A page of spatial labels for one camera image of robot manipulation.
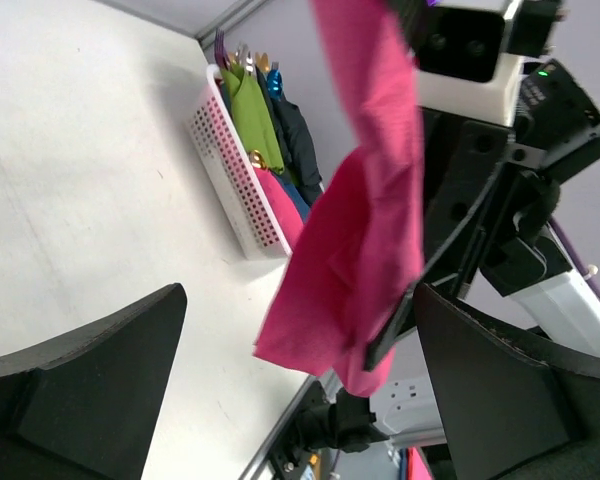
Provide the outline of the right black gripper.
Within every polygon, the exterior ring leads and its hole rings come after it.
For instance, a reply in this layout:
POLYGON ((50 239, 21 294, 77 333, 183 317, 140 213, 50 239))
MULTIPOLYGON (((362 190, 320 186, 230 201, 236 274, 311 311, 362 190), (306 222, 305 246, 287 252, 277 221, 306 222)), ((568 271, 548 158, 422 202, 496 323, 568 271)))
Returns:
POLYGON ((366 372, 415 328, 419 284, 464 297, 482 273, 506 296, 566 271, 549 231, 562 186, 600 160, 600 110, 556 58, 524 73, 507 126, 423 110, 425 265, 368 344, 366 372))

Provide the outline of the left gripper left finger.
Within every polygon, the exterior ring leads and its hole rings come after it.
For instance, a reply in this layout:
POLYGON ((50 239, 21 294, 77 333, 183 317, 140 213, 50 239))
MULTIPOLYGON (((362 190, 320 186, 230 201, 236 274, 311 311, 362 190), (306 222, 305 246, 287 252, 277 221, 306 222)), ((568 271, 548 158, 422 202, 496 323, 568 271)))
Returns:
POLYGON ((169 284, 0 357, 0 479, 139 479, 187 308, 169 284))

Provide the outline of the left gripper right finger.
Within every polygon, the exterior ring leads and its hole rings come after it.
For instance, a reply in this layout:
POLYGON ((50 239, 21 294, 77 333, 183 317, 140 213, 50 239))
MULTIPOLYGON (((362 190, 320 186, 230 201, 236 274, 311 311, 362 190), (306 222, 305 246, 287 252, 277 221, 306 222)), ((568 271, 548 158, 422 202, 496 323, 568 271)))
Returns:
POLYGON ((428 285, 418 334, 460 479, 600 479, 600 358, 428 285))

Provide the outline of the magenta paper napkin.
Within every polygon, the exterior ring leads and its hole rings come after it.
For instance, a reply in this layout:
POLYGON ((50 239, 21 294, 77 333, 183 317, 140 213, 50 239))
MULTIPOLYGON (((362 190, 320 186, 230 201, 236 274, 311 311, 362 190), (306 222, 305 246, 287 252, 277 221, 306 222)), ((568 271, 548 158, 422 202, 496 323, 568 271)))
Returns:
POLYGON ((384 1, 312 5, 340 102, 358 139, 314 204, 262 324, 256 357, 367 397, 392 355, 367 347, 421 274, 424 153, 413 59, 384 1))

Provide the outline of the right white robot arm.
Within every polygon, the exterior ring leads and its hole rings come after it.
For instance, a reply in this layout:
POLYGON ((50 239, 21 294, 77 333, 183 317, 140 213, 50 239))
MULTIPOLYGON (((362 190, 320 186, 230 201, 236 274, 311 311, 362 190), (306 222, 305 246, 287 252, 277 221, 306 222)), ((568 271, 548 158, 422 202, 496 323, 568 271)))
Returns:
POLYGON ((600 295, 557 226, 562 185, 600 160, 600 110, 550 54, 559 1, 397 1, 421 75, 425 267, 481 274, 553 341, 600 357, 600 295))

